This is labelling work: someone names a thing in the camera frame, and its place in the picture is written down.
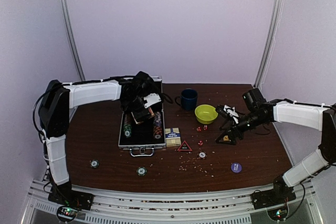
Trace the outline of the red white card deck box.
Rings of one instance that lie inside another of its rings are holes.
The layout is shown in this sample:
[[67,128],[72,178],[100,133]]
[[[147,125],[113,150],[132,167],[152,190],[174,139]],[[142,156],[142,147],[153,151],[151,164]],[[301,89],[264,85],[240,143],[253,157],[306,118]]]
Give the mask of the red white card deck box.
[[133,111],[131,112],[131,115],[134,119],[135,124],[141,124],[144,121],[153,118],[154,117],[154,112],[152,111],[151,108],[145,108],[141,111]]

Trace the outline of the black red triangle all-in button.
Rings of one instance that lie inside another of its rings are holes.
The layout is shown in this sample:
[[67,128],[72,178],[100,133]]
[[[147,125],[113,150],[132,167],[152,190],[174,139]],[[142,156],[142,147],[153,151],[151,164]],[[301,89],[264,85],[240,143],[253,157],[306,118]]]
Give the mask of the black red triangle all-in button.
[[192,152],[192,148],[189,146],[187,141],[183,141],[182,144],[177,149],[178,152]]

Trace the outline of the silver aluminium poker case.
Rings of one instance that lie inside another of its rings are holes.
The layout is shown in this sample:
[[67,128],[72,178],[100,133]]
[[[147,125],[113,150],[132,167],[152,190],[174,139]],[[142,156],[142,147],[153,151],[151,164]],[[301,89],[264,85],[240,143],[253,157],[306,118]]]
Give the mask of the silver aluminium poker case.
[[[164,136],[164,111],[163,101],[164,94],[162,93],[162,77],[152,76],[157,88],[160,90],[160,98],[157,94],[150,94],[144,98],[145,108],[149,107],[154,112],[160,112],[162,117],[162,137],[155,139],[153,136],[153,121],[154,117],[144,121],[141,124],[135,124],[131,113],[122,113],[118,148],[123,151],[128,151],[132,157],[151,157],[156,149],[165,148],[166,140]],[[132,134],[130,138],[126,138],[123,133],[124,115],[130,114],[132,117]]]

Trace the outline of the blue gold card deck box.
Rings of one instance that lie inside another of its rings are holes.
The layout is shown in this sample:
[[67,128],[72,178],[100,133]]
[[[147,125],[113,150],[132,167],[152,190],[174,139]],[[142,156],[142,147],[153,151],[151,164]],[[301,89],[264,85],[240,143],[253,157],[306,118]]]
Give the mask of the blue gold card deck box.
[[165,129],[166,147],[178,147],[181,145],[181,134],[178,127]]

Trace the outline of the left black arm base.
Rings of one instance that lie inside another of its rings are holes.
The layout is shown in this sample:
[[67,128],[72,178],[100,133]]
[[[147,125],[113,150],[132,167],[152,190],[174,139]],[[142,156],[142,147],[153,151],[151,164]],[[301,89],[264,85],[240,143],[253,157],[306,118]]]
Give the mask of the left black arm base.
[[70,184],[53,185],[48,200],[71,208],[90,210],[94,195],[72,189]]

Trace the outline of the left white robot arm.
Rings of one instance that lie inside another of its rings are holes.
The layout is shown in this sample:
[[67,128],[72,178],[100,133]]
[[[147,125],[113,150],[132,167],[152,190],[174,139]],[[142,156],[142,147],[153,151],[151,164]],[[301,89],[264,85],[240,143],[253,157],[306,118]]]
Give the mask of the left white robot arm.
[[164,101],[159,80],[140,71],[135,76],[114,76],[82,82],[52,80],[40,97],[38,116],[41,141],[46,149],[46,163],[54,192],[64,205],[71,205],[75,192],[64,184],[70,181],[66,164],[66,135],[70,125],[70,112],[77,107],[103,101],[119,101],[121,109],[129,112],[136,122],[148,120],[152,107]]

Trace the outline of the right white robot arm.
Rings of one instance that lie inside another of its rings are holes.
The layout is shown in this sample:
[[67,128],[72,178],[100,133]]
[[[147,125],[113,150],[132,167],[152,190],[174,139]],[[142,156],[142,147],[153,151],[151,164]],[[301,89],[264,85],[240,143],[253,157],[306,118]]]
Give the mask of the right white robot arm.
[[217,144],[236,145],[245,132],[271,122],[300,125],[321,132],[317,149],[274,180],[269,192],[272,203],[281,203],[297,184],[335,164],[335,105],[312,105],[288,99],[248,100],[246,104],[249,113],[242,116],[226,105],[216,108],[218,114],[232,121],[230,127],[221,127],[222,133],[215,140]]

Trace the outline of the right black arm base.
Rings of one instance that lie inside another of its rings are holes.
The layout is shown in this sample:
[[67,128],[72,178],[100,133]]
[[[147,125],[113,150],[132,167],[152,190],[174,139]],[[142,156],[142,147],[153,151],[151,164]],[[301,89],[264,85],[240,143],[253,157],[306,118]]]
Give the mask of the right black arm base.
[[287,186],[285,181],[280,177],[274,180],[272,189],[255,191],[251,194],[251,201],[255,209],[281,205],[295,199],[296,195],[293,187]]

